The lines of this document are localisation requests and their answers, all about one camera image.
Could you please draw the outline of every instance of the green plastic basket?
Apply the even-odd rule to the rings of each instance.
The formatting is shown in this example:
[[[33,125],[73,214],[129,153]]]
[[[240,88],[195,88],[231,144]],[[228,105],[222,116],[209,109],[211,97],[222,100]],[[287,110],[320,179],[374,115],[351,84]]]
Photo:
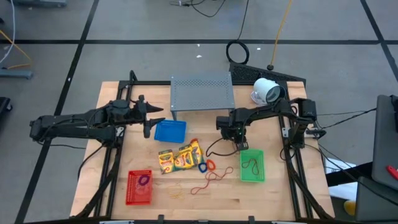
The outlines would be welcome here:
[[[241,180],[245,182],[265,182],[264,152],[258,149],[241,151]]]

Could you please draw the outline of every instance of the black floor line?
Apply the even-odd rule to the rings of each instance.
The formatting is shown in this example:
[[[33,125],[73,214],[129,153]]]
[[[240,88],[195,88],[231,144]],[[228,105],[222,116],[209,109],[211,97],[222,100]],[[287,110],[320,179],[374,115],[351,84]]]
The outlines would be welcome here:
[[[366,0],[361,0],[361,4],[362,4],[363,9],[365,10],[365,13],[366,13],[368,19],[369,19],[369,22],[372,25],[373,31],[376,34],[377,39],[380,41],[381,48],[383,49],[384,55],[387,58],[388,64],[390,65],[391,70],[398,81],[398,67],[397,67],[396,61],[394,60],[393,56],[391,55],[390,49],[388,48],[388,44],[394,44],[394,43],[397,43],[398,41],[396,41],[396,40],[385,41],[383,35],[381,34],[379,26],[377,25],[376,21],[374,20],[374,17],[372,15],[372,12],[371,12]]]
[[[227,44],[232,39],[170,39],[170,40],[86,40],[85,44]],[[79,44],[80,40],[15,40],[16,44]],[[251,39],[241,40],[245,44],[274,44],[275,40]],[[397,45],[398,40],[386,40],[386,43]],[[375,45],[380,40],[279,40],[278,44],[306,45]]]
[[[78,47],[76,49],[75,56],[72,60],[72,64],[70,65],[70,69],[69,69],[67,78],[65,79],[65,84],[62,88],[60,99],[58,101],[54,115],[61,114],[63,105],[65,103],[65,99],[67,97],[70,83],[72,82],[72,79],[73,79],[73,74],[75,73],[76,66],[78,64],[78,61],[79,61],[79,58],[81,55],[81,51],[83,50],[83,46],[85,44],[85,40],[87,38],[88,31],[90,29],[90,25],[93,22],[95,11],[98,6],[98,1],[99,0],[94,0],[93,5],[91,7],[90,13],[89,13],[87,21],[86,21],[86,26],[83,29],[83,33],[81,35]],[[22,200],[22,204],[19,207],[19,211],[18,211],[16,220],[15,220],[15,223],[23,223],[25,220],[26,214],[29,209],[30,202],[32,201],[32,197],[33,197],[33,194],[34,194],[36,186],[37,186],[37,182],[39,181],[40,173],[42,172],[42,169],[44,166],[45,158],[47,157],[47,154],[49,152],[49,147],[50,147],[50,143],[48,141],[46,141],[42,147],[40,154],[39,154],[39,158],[37,159],[35,169],[33,170],[32,177],[30,178],[24,199]]]

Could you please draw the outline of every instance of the red plastic basket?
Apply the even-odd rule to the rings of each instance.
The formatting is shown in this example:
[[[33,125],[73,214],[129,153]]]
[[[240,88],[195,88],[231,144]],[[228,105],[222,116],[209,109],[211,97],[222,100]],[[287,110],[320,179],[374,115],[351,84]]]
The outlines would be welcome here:
[[[138,180],[141,176],[148,176],[148,183],[141,185]],[[152,200],[152,171],[132,170],[127,179],[126,205],[149,205]]]

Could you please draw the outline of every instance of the white cable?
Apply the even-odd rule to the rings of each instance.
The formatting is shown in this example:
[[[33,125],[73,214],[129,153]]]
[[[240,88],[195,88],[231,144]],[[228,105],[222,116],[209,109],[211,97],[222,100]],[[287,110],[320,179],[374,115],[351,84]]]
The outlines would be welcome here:
[[[11,7],[12,7],[12,28],[14,29],[14,31],[12,32],[12,44],[11,47],[8,48],[7,53],[4,55],[4,57],[0,60],[0,64],[8,57],[8,55],[10,54],[12,47],[14,46],[14,41],[15,41],[15,9],[14,9],[14,1],[11,0]]]

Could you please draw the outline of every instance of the yellow cable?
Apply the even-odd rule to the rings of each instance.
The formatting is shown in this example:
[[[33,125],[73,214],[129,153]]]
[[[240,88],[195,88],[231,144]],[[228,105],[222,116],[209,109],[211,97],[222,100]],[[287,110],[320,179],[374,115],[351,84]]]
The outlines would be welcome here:
[[[0,30],[0,34],[2,34],[9,42],[12,44],[14,47],[16,47],[21,53],[23,53],[30,61],[30,63],[25,63],[25,64],[20,64],[20,65],[13,65],[11,67],[8,67],[7,69],[12,69],[12,68],[19,68],[19,67],[25,67],[29,66],[32,64],[32,59],[29,57],[27,53],[25,53],[21,48],[18,47],[2,30]]]
[[[285,24],[286,17],[287,17],[287,14],[289,13],[291,5],[292,5],[292,0],[289,0],[289,3],[287,5],[287,8],[286,8],[286,11],[285,11],[285,14],[284,14],[284,18],[282,19],[282,22],[280,23],[278,34],[276,35],[275,44],[274,44],[274,52],[272,53],[272,58],[271,58],[270,65],[272,65],[274,63],[274,58],[275,58],[275,54],[276,54],[276,48],[277,48],[278,40],[279,40],[279,34],[280,34],[281,30],[282,30],[282,27]]]

